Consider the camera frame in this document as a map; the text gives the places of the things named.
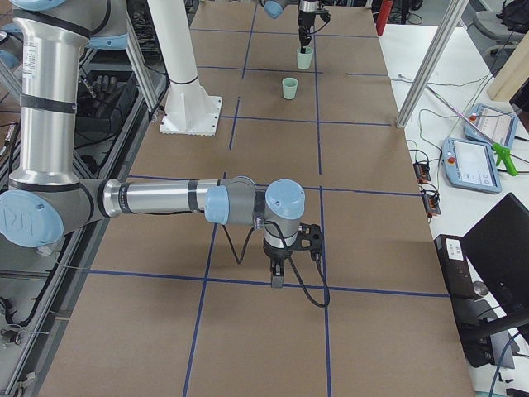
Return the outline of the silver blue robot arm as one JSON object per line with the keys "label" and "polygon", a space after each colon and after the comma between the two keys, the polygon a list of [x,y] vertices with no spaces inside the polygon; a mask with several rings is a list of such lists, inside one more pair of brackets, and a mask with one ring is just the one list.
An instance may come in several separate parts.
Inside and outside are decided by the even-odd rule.
{"label": "silver blue robot arm", "polygon": [[[291,1],[280,0],[266,0],[260,1],[265,13],[277,19],[282,15],[284,9],[291,3]],[[300,43],[300,53],[306,54],[307,48],[311,42],[310,30],[314,27],[316,15],[320,11],[320,3],[318,1],[300,0],[297,1],[298,12],[298,38]]]}
{"label": "silver blue robot arm", "polygon": [[264,230],[271,284],[301,249],[305,193],[290,179],[258,188],[245,176],[125,183],[80,179],[73,171],[79,58],[91,40],[124,48],[123,1],[15,1],[23,72],[18,168],[1,196],[1,232],[24,247],[46,246],[103,218],[122,214],[202,213],[212,223]]}

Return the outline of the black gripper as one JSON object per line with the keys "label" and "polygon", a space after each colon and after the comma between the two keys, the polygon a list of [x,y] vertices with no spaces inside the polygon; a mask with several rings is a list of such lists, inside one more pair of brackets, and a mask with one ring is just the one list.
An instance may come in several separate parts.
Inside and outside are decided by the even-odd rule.
{"label": "black gripper", "polygon": [[298,12],[298,31],[300,53],[305,54],[311,42],[310,30],[314,27],[316,14],[314,12]]}
{"label": "black gripper", "polygon": [[297,250],[298,244],[292,241],[286,247],[276,247],[264,239],[264,253],[270,259],[270,287],[281,289],[284,285],[284,265],[287,259]]}

